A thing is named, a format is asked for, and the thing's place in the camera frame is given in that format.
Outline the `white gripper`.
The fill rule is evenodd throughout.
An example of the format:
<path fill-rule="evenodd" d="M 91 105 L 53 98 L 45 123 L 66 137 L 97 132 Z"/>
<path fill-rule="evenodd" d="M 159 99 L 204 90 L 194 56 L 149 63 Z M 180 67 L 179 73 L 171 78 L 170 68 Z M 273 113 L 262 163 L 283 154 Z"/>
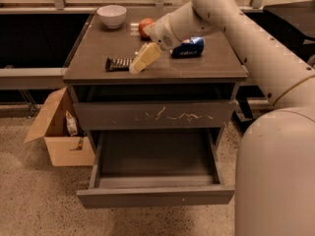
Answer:
<path fill-rule="evenodd" d="M 131 74 L 138 74 L 154 63 L 159 58 L 161 49 L 167 51 L 179 45 L 179 40 L 171 27 L 169 14 L 144 27 L 144 32 L 153 42 L 145 43 L 140 48 L 138 54 L 129 65 Z"/>

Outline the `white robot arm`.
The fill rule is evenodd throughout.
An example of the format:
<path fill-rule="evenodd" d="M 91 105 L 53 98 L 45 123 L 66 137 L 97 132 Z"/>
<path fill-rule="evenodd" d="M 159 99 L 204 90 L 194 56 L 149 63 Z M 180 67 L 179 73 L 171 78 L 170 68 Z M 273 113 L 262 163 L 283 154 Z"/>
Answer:
<path fill-rule="evenodd" d="M 235 236 L 315 236 L 315 70 L 245 16 L 234 0 L 191 0 L 145 32 L 130 70 L 163 50 L 221 30 L 273 106 L 242 137 L 235 173 Z"/>

